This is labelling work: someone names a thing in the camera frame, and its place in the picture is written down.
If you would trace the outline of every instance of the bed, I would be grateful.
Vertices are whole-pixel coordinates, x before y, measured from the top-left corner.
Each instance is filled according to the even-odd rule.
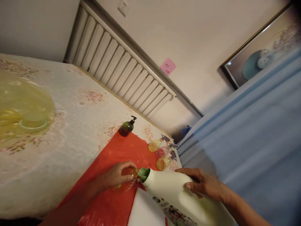
[[[133,133],[146,142],[166,134],[72,64],[0,54],[0,69],[46,88],[55,104],[55,117],[45,135],[30,135],[0,149],[2,219],[43,218],[56,208],[131,115],[137,117]],[[177,155],[166,171],[180,167]]]

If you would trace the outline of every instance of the yellow plastic bag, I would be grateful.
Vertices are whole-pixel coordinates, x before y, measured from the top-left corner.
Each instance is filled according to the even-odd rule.
[[[48,91],[38,84],[0,70],[0,148],[16,139],[45,133],[54,117],[54,103]]]

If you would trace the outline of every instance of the framed picture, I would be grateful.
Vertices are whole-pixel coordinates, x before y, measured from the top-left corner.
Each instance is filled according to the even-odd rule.
[[[288,4],[220,67],[238,89],[297,45],[301,45],[300,24]]]

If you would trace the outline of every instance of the right hand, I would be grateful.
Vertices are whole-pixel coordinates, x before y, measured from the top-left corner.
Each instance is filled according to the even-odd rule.
[[[204,173],[201,169],[182,168],[177,169],[176,172],[187,174],[195,180],[195,182],[186,183],[185,187],[199,198],[202,198],[199,194],[202,193],[223,204],[231,203],[234,192],[215,177]]]

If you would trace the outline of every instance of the pink sticky note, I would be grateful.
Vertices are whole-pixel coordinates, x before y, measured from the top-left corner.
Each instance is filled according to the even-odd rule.
[[[161,65],[160,67],[162,69],[162,71],[169,76],[172,71],[176,68],[176,65],[174,64],[174,62],[168,57],[164,63]]]

